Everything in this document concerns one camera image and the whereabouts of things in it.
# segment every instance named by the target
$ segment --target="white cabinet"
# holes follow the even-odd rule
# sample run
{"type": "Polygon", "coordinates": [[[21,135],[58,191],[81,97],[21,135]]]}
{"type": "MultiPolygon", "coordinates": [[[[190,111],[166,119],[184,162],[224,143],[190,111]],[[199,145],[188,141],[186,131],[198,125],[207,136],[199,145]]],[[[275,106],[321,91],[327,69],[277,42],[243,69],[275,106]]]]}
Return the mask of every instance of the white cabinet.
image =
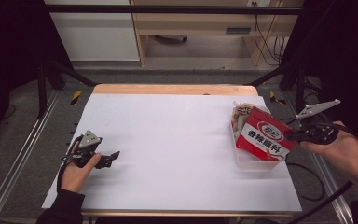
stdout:
{"type": "MultiPolygon", "coordinates": [[[[45,0],[46,4],[128,5],[128,0],[45,0]]],[[[130,13],[50,13],[71,61],[139,61],[130,13]]]]}

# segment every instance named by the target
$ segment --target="gray floor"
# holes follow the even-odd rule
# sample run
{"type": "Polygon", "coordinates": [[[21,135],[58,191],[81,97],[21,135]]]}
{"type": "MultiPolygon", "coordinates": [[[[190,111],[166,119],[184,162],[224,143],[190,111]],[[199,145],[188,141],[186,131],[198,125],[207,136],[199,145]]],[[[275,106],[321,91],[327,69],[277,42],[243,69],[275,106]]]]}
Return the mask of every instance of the gray floor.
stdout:
{"type": "MultiPolygon", "coordinates": [[[[83,63],[79,65],[78,71],[86,77],[103,83],[242,84],[265,75],[273,68],[273,66],[263,64],[259,67],[252,66],[246,51],[238,50],[245,49],[239,37],[211,39],[202,36],[190,37],[187,43],[156,38],[150,41],[150,45],[147,64],[144,67],[122,63],[120,69],[111,70],[97,63],[92,66],[90,63],[85,66],[83,63]]],[[[45,192],[57,173],[60,158],[73,137],[72,132],[76,129],[82,108],[92,91],[92,88],[68,76],[64,76],[64,79],[67,85],[63,91],[60,91],[58,103],[2,208],[1,223],[7,223],[8,218],[12,223],[14,220],[17,223],[32,223],[42,211],[40,206],[46,196],[45,192]],[[69,105],[76,90],[82,90],[79,101],[76,105],[69,105]]],[[[284,98],[277,87],[279,80],[280,78],[276,77],[257,89],[265,98],[272,115],[278,119],[287,120],[293,116],[289,106],[269,100],[271,91],[275,92],[278,99],[284,98]]],[[[16,107],[16,110],[0,124],[0,185],[36,122],[38,112],[36,82],[30,82],[14,90],[10,95],[10,103],[16,107]]],[[[8,115],[11,114],[13,108],[13,106],[9,108],[8,115]]],[[[315,170],[309,152],[300,147],[290,154],[288,161],[300,163],[315,170]]],[[[302,195],[315,197],[320,193],[321,187],[315,177],[296,167],[289,167],[289,170],[295,187],[302,195]]],[[[342,184],[345,177],[334,170],[333,172],[338,184],[342,184]]],[[[346,194],[346,198],[349,202],[355,198],[353,190],[346,194]]],[[[304,211],[317,204],[302,198],[300,202],[304,211]]],[[[285,223],[290,219],[278,218],[277,220],[285,223]]],[[[243,223],[253,223],[253,220],[247,218],[243,223]]],[[[340,223],[340,221],[333,206],[328,205],[301,223],[340,223]]]]}

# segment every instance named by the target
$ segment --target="hand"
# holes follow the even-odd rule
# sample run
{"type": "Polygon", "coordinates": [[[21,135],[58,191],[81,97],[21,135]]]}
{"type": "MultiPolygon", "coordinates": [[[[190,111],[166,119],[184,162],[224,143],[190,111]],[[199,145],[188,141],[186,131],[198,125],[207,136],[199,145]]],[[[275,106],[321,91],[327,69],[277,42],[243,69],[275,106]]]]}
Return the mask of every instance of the hand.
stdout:
{"type": "MultiPolygon", "coordinates": [[[[78,144],[79,142],[76,142],[72,150],[75,150],[78,144]]],[[[83,188],[83,185],[86,183],[92,168],[94,168],[100,158],[101,153],[96,153],[83,168],[79,168],[74,165],[73,162],[69,161],[62,175],[61,189],[78,193],[83,188]]]]}
{"type": "MultiPolygon", "coordinates": [[[[341,121],[335,124],[344,125],[341,121]]],[[[358,140],[350,133],[339,131],[336,141],[329,145],[301,142],[300,145],[330,161],[345,173],[358,190],[358,140]]]]}

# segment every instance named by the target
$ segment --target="white table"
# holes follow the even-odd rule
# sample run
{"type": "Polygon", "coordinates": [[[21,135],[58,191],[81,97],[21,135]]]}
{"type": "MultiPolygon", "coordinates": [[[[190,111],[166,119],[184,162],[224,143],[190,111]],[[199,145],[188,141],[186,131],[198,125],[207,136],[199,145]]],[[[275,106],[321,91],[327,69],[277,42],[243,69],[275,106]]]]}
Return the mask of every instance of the white table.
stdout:
{"type": "MultiPolygon", "coordinates": [[[[240,217],[300,212],[284,162],[269,171],[237,166],[229,127],[234,101],[265,105],[253,87],[97,86],[74,139],[91,130],[103,139],[97,151],[121,153],[111,168],[91,172],[81,191],[86,195],[84,214],[240,217]]],[[[54,181],[42,207],[50,207],[55,197],[54,181]]]]}

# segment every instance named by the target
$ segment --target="plastic container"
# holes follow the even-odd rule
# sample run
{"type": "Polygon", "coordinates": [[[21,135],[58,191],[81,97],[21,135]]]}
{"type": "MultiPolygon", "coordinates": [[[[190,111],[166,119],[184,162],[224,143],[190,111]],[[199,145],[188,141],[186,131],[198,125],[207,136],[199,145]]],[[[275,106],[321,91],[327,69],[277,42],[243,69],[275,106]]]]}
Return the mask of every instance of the plastic container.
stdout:
{"type": "Polygon", "coordinates": [[[231,138],[234,143],[233,151],[235,153],[235,161],[238,168],[243,171],[268,171],[273,169],[278,163],[284,161],[262,161],[254,156],[252,153],[236,148],[234,132],[231,127],[231,138]]]}

